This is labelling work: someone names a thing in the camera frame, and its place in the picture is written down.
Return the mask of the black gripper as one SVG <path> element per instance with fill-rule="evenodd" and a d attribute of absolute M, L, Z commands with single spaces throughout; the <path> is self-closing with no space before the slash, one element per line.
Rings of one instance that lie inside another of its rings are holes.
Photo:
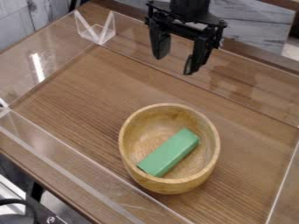
<path fill-rule="evenodd" d="M 145 23 L 150 29 L 154 57 L 161 60 L 171 49 L 171 35 L 195 40 L 183 74 L 193 75 L 207 63 L 211 48 L 221 47 L 227 22 L 210 12 L 211 0 L 149 0 Z"/>

